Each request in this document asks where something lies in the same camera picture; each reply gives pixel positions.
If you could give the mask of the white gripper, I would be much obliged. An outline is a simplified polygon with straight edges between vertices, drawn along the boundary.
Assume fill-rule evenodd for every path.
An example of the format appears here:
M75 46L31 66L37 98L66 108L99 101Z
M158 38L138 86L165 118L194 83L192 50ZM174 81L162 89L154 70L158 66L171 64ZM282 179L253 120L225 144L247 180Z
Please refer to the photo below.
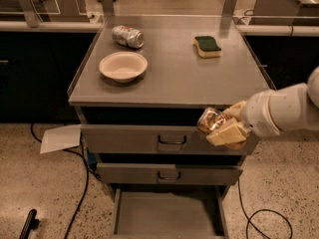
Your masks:
M230 119L214 129L206 137L207 141L214 146L239 150L245 146L251 132L258 137L280 135L270 113L270 98L273 94L272 90L261 92L224 110L223 113Z

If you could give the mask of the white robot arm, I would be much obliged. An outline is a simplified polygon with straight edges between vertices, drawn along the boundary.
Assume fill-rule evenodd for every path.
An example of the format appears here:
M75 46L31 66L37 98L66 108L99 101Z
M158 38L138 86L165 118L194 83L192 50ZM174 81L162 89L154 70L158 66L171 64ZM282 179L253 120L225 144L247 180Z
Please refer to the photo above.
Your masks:
M207 137L214 145L241 148L253 133L258 137L278 136L283 131L319 129L319 67L306 84L265 91L223 112L227 122Z

